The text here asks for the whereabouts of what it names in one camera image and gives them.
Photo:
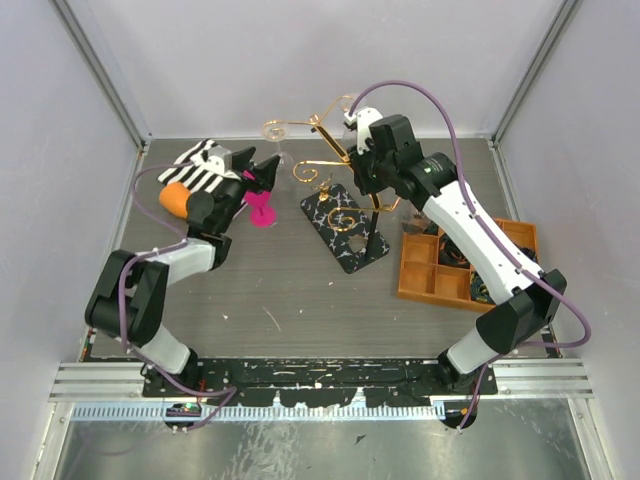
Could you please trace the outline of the clear stemless glass tumbler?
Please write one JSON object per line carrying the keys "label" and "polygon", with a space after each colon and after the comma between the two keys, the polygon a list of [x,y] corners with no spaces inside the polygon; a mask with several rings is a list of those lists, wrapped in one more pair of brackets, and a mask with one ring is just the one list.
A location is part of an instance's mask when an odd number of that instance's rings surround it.
{"label": "clear stemless glass tumbler", "polygon": [[279,169],[282,172],[291,173],[293,168],[293,157],[284,149],[284,141],[290,133],[289,123],[283,120],[269,120],[264,123],[261,129],[262,137],[275,145],[276,153],[280,157]]}

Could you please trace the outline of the pink plastic wine glass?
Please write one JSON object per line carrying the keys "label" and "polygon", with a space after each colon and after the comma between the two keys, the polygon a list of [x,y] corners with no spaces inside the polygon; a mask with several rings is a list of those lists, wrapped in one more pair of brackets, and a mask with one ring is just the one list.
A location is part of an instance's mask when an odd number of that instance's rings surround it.
{"label": "pink plastic wine glass", "polygon": [[270,205],[271,193],[258,186],[248,189],[244,202],[249,207],[249,218],[257,228],[268,228],[276,223],[276,210]]}

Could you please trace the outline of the gold wine glass rack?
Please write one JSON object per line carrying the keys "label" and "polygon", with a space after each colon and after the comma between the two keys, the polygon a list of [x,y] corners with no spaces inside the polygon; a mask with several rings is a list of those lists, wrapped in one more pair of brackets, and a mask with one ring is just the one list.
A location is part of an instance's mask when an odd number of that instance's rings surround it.
{"label": "gold wine glass rack", "polygon": [[323,170],[350,168],[344,146],[327,129],[325,119],[339,108],[339,98],[334,100],[322,114],[312,114],[307,120],[283,120],[292,127],[307,127],[318,134],[328,145],[335,157],[329,159],[302,159],[293,164],[293,178],[309,186],[313,194],[300,202],[300,208],[307,220],[324,242],[332,257],[347,274],[384,258],[390,252],[390,245],[379,232],[380,214],[391,212],[396,204],[384,205],[378,194],[370,195],[371,204],[360,206],[346,187],[335,183],[332,176],[321,178]]}

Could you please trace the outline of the clear round wine glass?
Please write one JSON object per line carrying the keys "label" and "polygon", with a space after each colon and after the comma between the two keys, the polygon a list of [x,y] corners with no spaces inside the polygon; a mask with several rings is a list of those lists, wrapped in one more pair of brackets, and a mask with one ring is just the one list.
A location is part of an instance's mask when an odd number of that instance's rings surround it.
{"label": "clear round wine glass", "polygon": [[401,207],[400,224],[404,233],[421,235],[429,228],[431,220],[411,202],[405,201]]}

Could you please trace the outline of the clear champagne flute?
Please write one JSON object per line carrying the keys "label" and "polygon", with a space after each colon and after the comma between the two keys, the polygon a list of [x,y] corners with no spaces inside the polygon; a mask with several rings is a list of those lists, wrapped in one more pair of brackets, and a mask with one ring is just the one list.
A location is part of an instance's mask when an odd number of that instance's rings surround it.
{"label": "clear champagne flute", "polygon": [[353,145],[357,140],[357,132],[352,130],[347,122],[348,113],[353,105],[357,95],[354,93],[348,93],[339,98],[339,108],[342,111],[342,136],[341,142],[347,146]]}

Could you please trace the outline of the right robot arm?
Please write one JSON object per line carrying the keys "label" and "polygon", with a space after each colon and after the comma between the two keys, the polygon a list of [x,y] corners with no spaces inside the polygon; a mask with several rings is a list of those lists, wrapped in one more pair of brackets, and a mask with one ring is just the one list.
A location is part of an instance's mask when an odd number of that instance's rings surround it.
{"label": "right robot arm", "polygon": [[462,393],[483,364],[511,352],[553,320],[566,278],[558,270],[543,271],[523,254],[459,179],[448,156],[423,153],[406,116],[382,116],[365,107],[345,114],[344,123],[356,134],[347,152],[360,192],[391,188],[409,201],[448,235],[489,290],[494,308],[438,357],[440,385]]}

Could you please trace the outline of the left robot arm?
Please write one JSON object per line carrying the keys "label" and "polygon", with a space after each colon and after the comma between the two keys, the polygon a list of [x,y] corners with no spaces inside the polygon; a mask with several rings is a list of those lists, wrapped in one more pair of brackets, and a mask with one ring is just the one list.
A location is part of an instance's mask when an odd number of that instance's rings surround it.
{"label": "left robot arm", "polygon": [[232,240],[226,234],[247,194],[273,190],[280,155],[256,163],[255,148],[232,152],[213,139],[157,166],[164,208],[185,219],[174,245],[140,253],[113,251],[90,296],[86,324],[119,341],[178,396],[196,394],[202,374],[196,352],[163,323],[168,288],[220,267]]}

